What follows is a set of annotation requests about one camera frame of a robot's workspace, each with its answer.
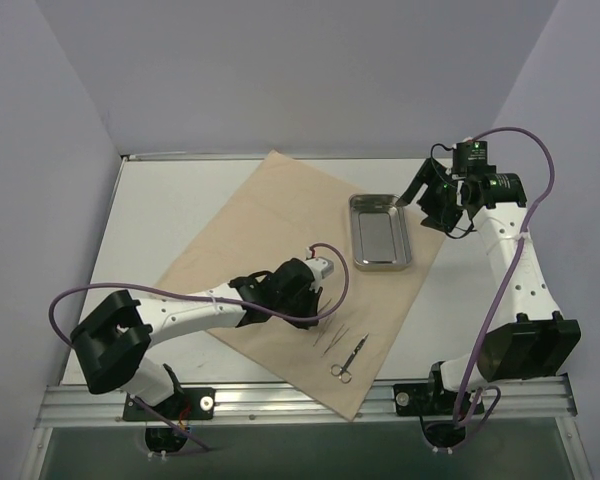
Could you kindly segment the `steel surgical scissors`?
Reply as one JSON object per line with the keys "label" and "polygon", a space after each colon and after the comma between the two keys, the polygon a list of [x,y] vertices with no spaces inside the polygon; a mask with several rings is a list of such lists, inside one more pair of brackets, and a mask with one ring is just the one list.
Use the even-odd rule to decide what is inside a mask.
{"label": "steel surgical scissors", "polygon": [[352,374],[350,372],[350,367],[352,363],[355,361],[359,352],[364,348],[369,335],[366,334],[363,336],[359,342],[356,344],[354,349],[351,351],[349,356],[342,364],[333,364],[330,367],[330,374],[337,378],[342,384],[349,384],[352,380]]}

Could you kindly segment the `steel instrument tray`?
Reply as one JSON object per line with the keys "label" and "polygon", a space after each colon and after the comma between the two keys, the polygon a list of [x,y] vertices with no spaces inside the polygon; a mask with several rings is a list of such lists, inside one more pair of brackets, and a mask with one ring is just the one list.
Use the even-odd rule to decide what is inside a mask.
{"label": "steel instrument tray", "polygon": [[348,209],[354,265],[361,271],[406,269],[412,260],[404,208],[389,194],[354,194]]}

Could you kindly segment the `steel tweezers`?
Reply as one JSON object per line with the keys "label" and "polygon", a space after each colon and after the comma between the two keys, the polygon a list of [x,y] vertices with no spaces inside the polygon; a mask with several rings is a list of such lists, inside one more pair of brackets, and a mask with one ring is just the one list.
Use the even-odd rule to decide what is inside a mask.
{"label": "steel tweezers", "polygon": [[331,318],[329,322],[325,322],[325,324],[323,325],[323,329],[318,334],[317,338],[315,339],[315,341],[312,345],[313,347],[317,346],[317,344],[322,340],[322,338],[326,335],[326,333],[331,329],[331,326],[333,323],[334,323],[333,318]]}
{"label": "steel tweezers", "polygon": [[329,318],[334,313],[334,306],[332,305],[332,300],[329,299],[324,305],[322,305],[317,313],[319,314],[320,319]]}
{"label": "steel tweezers", "polygon": [[349,331],[349,327],[345,327],[342,325],[334,334],[333,338],[329,342],[328,346],[322,353],[322,357],[324,357]]}

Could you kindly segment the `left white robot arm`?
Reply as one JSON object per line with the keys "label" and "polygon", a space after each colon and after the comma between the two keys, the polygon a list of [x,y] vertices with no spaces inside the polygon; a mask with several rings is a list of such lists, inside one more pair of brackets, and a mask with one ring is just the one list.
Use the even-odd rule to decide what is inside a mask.
{"label": "left white robot arm", "polygon": [[70,339],[90,393],[122,389],[139,397],[159,419],[182,405],[177,377],[147,351],[168,340],[214,328],[240,328],[289,316],[297,328],[317,325],[321,283],[332,274],[322,257],[292,258],[273,272],[237,277],[192,301],[135,299],[127,290],[109,294],[72,331]]}

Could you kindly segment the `beige wrapping cloth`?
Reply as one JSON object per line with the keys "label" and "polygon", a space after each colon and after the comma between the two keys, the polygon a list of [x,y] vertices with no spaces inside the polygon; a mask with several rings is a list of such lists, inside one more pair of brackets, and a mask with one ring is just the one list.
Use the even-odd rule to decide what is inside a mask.
{"label": "beige wrapping cloth", "polygon": [[[238,276],[274,270],[292,257],[304,257],[306,247],[319,242],[336,247],[350,259],[348,201],[356,191],[351,184],[272,152],[157,285],[193,294]],[[277,318],[236,329],[214,329],[212,336],[353,420],[443,244],[442,234],[422,227],[419,215],[407,213],[406,220],[412,260],[405,270],[381,273],[352,267],[346,291],[341,271],[327,281],[326,300],[336,302],[342,294],[346,299],[319,346],[312,346],[315,330],[297,329]],[[322,357],[342,325],[349,327],[348,333]],[[330,367],[342,364],[366,334],[368,340],[350,367],[352,380],[342,384],[330,374]]]}

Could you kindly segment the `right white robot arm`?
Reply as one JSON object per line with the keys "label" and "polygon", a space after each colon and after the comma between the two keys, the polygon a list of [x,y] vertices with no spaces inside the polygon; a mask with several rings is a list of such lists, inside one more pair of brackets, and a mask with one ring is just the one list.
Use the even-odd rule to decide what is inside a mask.
{"label": "right white robot arm", "polygon": [[396,203],[416,203],[422,226],[445,234],[467,217],[498,289],[471,352],[432,369],[436,380],[425,386],[424,400],[439,413],[455,406],[460,393],[556,375],[581,338],[578,322],[564,317],[542,274],[520,177],[489,163],[484,140],[450,151],[451,167],[428,157]]}

